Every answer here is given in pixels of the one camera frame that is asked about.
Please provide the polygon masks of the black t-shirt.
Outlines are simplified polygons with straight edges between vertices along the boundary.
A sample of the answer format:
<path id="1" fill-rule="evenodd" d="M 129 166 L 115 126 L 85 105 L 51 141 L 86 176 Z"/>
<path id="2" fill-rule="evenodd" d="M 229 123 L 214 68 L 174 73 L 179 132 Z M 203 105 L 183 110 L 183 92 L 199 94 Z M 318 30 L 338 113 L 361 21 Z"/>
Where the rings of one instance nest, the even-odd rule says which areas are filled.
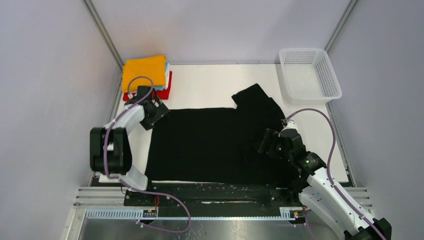
<path id="1" fill-rule="evenodd" d="M 285 160 L 259 154 L 266 129 L 285 115 L 258 84 L 232 96 L 236 108 L 173 109 L 153 128 L 145 175 L 188 181 L 285 187 L 297 178 Z"/>

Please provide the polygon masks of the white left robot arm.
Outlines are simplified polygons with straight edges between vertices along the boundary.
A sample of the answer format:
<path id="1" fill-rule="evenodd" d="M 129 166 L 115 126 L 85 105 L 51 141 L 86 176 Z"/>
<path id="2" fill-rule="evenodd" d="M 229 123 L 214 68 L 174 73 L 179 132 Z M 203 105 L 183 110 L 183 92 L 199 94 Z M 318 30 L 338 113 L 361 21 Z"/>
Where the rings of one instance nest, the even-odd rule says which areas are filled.
<path id="1" fill-rule="evenodd" d="M 92 171 L 117 180 L 136 192 L 144 206 L 152 204 L 155 192 L 148 187 L 148 177 L 133 165 L 129 134 L 140 124 L 146 131 L 154 128 L 170 110 L 152 87 L 138 86 L 136 95 L 127 101 L 119 115 L 89 133 L 89 165 Z"/>

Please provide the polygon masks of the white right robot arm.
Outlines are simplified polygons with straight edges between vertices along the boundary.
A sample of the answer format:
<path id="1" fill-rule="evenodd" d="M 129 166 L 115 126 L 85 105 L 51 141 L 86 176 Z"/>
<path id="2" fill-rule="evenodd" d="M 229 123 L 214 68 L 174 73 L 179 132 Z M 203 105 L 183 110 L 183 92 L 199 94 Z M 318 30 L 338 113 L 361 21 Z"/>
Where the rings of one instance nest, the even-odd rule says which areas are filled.
<path id="1" fill-rule="evenodd" d="M 392 226 L 377 219 L 356 201 L 328 172 L 329 167 L 308 151 L 295 128 L 281 131 L 267 128 L 258 152 L 287 161 L 297 172 L 287 201 L 304 205 L 317 214 L 342 240 L 390 240 Z"/>

